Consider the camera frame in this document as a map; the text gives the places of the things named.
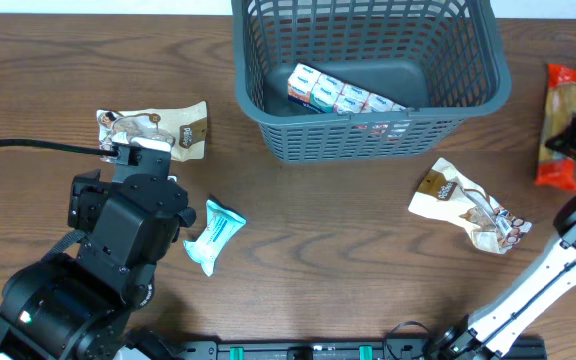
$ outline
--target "gray plastic basket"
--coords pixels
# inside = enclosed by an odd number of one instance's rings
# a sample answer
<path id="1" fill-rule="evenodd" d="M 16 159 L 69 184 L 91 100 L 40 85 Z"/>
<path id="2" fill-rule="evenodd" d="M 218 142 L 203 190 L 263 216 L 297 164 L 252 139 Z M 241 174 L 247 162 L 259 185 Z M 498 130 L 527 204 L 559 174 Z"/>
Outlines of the gray plastic basket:
<path id="1" fill-rule="evenodd" d="M 489 0 L 232 0 L 235 94 L 285 162 L 411 156 L 508 99 Z M 313 114 L 287 100 L 305 63 L 407 106 Z"/>

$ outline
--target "small box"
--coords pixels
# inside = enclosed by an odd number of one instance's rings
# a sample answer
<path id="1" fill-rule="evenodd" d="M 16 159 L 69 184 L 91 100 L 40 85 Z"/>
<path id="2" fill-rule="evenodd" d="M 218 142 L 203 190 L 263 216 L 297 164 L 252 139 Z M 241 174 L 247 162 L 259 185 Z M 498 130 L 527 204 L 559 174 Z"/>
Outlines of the small box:
<path id="1" fill-rule="evenodd" d="M 368 99 L 368 95 L 370 95 L 370 92 L 360 87 L 346 84 L 344 88 L 341 90 L 341 95 L 351 97 L 363 104 L 366 102 L 366 99 Z"/>
<path id="2" fill-rule="evenodd" d="M 390 99 L 386 99 L 385 97 L 379 96 L 377 94 L 370 94 L 368 99 L 366 99 L 366 103 L 364 104 L 363 109 L 361 109 L 361 112 L 386 112 L 390 111 L 393 105 L 395 105 L 395 103 Z"/>
<path id="3" fill-rule="evenodd" d="M 333 111 L 338 114 L 345 114 L 345 113 L 360 113 L 361 108 L 363 107 L 363 103 L 355 100 L 346 95 L 339 95 L 337 101 L 335 101 L 335 105 L 333 106 Z"/>
<path id="4" fill-rule="evenodd" d="M 312 89 L 321 73 L 304 64 L 297 64 L 288 78 L 288 99 L 306 106 L 310 102 Z"/>
<path id="5" fill-rule="evenodd" d="M 338 97 L 338 93 L 317 84 L 311 91 L 310 105 L 322 113 L 331 113 Z"/>
<path id="6" fill-rule="evenodd" d="M 390 111 L 404 111 L 404 110 L 406 110 L 406 108 L 403 107 L 403 106 L 401 106 L 401 105 L 399 105 L 399 104 L 397 104 L 397 103 L 395 103 L 395 104 L 392 106 L 392 109 L 390 109 Z"/>
<path id="7" fill-rule="evenodd" d="M 321 74 L 317 83 L 324 89 L 336 92 L 337 94 L 341 94 L 341 90 L 345 85 L 343 81 L 326 74 Z"/>

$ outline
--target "green light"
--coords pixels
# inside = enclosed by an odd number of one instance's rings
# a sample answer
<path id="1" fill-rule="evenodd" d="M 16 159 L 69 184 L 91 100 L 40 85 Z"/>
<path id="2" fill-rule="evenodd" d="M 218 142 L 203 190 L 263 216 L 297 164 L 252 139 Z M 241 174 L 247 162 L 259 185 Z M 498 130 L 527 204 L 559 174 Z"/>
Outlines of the green light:
<path id="1" fill-rule="evenodd" d="M 32 319 L 30 318 L 30 314 L 28 314 L 27 311 L 21 312 L 21 315 L 19 316 L 19 320 L 21 320 L 21 322 L 23 322 L 24 324 L 30 324 L 32 322 Z"/>

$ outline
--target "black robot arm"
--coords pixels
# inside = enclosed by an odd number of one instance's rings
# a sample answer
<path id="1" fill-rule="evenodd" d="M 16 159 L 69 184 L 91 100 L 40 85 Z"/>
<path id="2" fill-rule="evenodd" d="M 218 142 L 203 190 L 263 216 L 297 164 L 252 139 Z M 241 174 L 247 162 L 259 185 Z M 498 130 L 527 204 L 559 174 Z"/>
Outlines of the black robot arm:
<path id="1" fill-rule="evenodd" d="M 3 291 L 0 353 L 12 359 L 112 359 L 130 313 L 154 294 L 154 272 L 195 220 L 168 180 L 170 153 L 117 145 L 112 183 L 75 177 L 64 237 Z M 76 258 L 61 253 L 80 243 Z"/>

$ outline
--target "red snack package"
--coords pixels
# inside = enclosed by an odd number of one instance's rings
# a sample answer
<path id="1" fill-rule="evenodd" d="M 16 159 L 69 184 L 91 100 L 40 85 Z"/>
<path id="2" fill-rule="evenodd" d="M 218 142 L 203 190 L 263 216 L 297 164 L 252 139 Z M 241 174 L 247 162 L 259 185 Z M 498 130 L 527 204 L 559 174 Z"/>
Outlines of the red snack package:
<path id="1" fill-rule="evenodd" d="M 563 65 L 548 65 L 548 94 L 535 184 L 576 193 L 574 161 L 545 146 L 546 141 L 561 134 L 575 116 L 576 71 Z"/>

